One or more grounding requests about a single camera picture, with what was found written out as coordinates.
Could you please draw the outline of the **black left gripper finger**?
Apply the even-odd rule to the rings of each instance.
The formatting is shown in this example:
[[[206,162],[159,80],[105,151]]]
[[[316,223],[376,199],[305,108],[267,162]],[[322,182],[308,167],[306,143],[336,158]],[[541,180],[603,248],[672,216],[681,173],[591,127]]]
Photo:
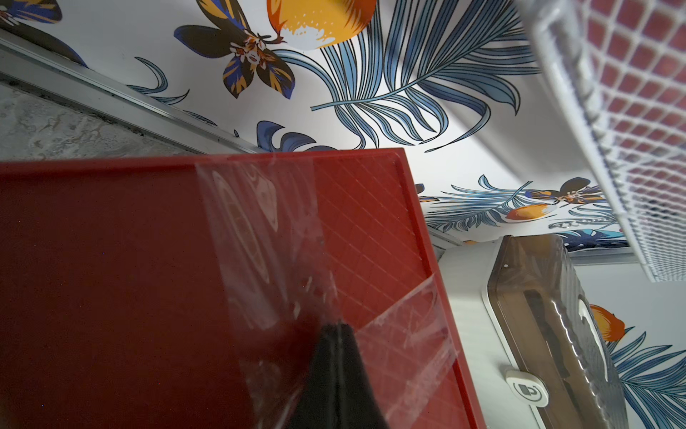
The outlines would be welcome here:
[[[350,325],[325,325],[289,428],[386,428]]]

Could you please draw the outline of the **red drawer cabinet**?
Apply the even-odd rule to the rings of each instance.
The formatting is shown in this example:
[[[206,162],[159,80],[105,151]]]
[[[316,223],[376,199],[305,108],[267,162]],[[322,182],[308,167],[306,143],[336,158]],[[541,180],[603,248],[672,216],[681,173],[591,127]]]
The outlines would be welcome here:
[[[386,428],[482,428],[399,149],[4,163],[1,425],[289,428],[325,325]]]

